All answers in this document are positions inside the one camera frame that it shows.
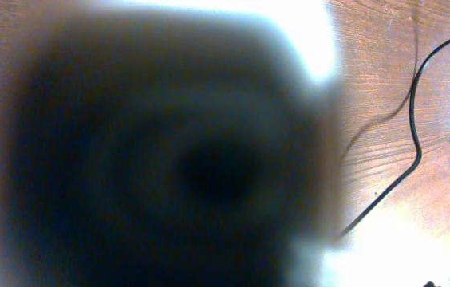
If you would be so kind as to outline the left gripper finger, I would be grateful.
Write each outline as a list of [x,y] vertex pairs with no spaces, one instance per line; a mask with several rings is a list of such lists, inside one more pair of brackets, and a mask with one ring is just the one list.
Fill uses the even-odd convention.
[[339,80],[318,25],[78,11],[1,89],[0,284],[323,286]]

